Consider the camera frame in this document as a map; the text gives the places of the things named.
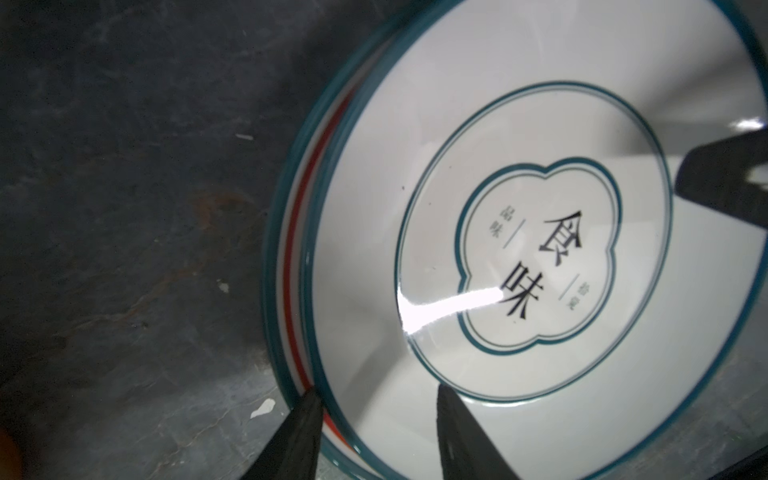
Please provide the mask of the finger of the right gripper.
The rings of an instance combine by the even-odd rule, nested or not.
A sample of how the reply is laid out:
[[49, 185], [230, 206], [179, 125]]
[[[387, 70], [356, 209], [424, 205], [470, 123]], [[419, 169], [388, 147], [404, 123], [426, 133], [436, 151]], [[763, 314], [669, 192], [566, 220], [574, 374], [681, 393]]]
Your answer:
[[767, 130], [743, 133], [688, 152], [674, 182], [674, 193], [697, 205], [765, 229]]

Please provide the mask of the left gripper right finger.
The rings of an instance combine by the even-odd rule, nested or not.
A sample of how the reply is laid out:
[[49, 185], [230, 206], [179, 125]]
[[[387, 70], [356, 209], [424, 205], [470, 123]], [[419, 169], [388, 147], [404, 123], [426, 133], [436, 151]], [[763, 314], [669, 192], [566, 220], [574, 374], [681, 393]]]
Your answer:
[[445, 384], [438, 387], [436, 425], [445, 480], [519, 480], [459, 395]]

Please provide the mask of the plate with clover emblem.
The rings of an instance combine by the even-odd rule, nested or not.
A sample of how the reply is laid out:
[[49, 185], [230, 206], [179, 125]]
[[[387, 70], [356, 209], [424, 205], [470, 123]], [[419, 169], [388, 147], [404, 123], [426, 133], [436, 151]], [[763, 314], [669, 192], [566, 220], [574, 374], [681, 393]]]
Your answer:
[[581, 479], [688, 406], [765, 282], [767, 235], [674, 191], [767, 114], [732, 1], [432, 1], [320, 164], [306, 350], [386, 479], [442, 475], [440, 386], [526, 479]]

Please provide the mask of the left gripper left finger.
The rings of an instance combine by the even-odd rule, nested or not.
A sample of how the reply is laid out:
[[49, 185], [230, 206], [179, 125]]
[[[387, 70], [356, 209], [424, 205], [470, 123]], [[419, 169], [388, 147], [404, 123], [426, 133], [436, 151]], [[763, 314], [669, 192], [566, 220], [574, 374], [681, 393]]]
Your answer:
[[314, 479], [320, 453], [322, 425], [322, 400], [312, 387], [293, 407], [241, 479]]

